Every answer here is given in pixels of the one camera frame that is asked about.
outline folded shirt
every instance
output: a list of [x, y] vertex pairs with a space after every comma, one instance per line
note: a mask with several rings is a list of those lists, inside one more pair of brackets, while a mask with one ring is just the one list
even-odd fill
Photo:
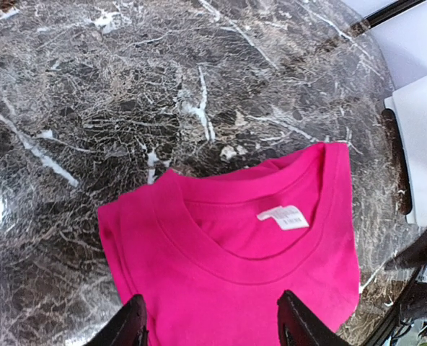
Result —
[[292, 290], [331, 330], [355, 311], [359, 268], [343, 143], [209, 178], [171, 169], [98, 210], [120, 297], [143, 295], [152, 346], [279, 345]]

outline marble surface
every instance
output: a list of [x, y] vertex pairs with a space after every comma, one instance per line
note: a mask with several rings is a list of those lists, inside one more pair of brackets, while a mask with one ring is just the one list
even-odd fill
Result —
[[418, 230], [380, 114], [392, 82], [372, 37], [345, 31], [357, 19], [336, 0], [0, 12], [0, 345], [81, 345], [118, 310], [99, 205], [167, 167], [204, 177], [317, 141], [351, 149], [363, 294], [340, 333], [358, 345], [406, 277], [378, 268]]

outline white wall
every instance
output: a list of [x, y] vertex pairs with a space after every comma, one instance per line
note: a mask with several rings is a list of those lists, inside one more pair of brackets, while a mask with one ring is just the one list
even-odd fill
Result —
[[[391, 0], [344, 0], [366, 17]], [[382, 49], [393, 82], [403, 87], [427, 75], [427, 1], [371, 30]]]

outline t-shirt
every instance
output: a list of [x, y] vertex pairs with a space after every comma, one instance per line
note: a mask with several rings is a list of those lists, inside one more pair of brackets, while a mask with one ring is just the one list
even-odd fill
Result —
[[98, 210], [122, 301], [142, 294], [152, 346], [274, 346], [292, 290], [331, 330], [359, 268], [343, 143], [209, 178], [168, 170]]

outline label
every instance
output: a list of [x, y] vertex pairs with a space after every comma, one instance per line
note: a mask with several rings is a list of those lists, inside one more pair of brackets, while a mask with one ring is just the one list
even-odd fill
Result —
[[293, 205], [288, 205], [287, 207], [280, 206], [266, 210], [258, 214], [257, 218], [260, 221], [274, 218], [274, 221], [276, 221], [283, 231], [309, 227], [308, 221], [305, 219], [301, 211]]

